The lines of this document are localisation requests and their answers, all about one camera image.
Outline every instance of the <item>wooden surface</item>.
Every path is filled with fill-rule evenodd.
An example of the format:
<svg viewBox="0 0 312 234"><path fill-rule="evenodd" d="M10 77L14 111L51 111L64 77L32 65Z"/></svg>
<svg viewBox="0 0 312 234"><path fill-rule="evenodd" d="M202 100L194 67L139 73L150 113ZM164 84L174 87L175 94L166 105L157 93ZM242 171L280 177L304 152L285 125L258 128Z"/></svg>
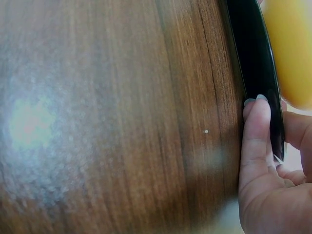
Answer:
<svg viewBox="0 0 312 234"><path fill-rule="evenodd" d="M1 0L0 233L227 233L244 95L224 13Z"/></svg>

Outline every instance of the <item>hand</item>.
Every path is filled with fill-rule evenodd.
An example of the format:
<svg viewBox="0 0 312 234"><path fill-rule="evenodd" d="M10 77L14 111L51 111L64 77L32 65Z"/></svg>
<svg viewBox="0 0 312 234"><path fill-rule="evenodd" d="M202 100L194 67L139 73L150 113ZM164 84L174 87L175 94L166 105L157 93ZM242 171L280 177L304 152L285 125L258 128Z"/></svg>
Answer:
<svg viewBox="0 0 312 234"><path fill-rule="evenodd" d="M303 171L275 166L271 110L264 97L244 109L239 212L246 234L312 233L312 117L285 112L286 141L301 151Z"/></svg>

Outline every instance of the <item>black object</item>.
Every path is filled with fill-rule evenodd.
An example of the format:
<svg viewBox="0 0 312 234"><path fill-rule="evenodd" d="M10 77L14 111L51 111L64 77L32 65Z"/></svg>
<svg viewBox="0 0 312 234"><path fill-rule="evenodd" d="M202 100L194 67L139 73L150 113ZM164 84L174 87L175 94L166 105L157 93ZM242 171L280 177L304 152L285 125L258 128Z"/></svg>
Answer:
<svg viewBox="0 0 312 234"><path fill-rule="evenodd" d="M272 111L273 153L284 161L285 132L268 32L257 0L226 0L247 98L263 94Z"/></svg>

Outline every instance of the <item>fingernail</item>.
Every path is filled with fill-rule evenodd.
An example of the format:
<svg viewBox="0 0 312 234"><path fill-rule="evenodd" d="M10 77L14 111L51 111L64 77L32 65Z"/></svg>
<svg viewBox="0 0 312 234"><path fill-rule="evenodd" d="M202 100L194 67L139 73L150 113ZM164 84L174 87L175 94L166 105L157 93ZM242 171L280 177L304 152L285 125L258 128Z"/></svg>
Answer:
<svg viewBox="0 0 312 234"><path fill-rule="evenodd" d="M268 101L268 99L264 96L264 95L262 95L262 94L259 94L258 96L257 96L257 100L258 99L263 99L263 100L265 100L265 101Z"/></svg>
<svg viewBox="0 0 312 234"><path fill-rule="evenodd" d="M248 104L249 102L253 102L253 101L255 101L255 99L253 99L253 98L247 99L247 100L244 102L244 106L247 106L247 104Z"/></svg>

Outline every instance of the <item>yellow cup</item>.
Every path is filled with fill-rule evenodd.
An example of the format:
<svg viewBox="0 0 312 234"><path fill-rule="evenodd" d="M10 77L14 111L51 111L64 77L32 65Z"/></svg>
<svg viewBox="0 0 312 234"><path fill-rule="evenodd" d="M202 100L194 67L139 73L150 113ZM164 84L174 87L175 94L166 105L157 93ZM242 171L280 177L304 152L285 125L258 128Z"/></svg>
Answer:
<svg viewBox="0 0 312 234"><path fill-rule="evenodd" d="M282 97L312 110L312 0L263 0Z"/></svg>

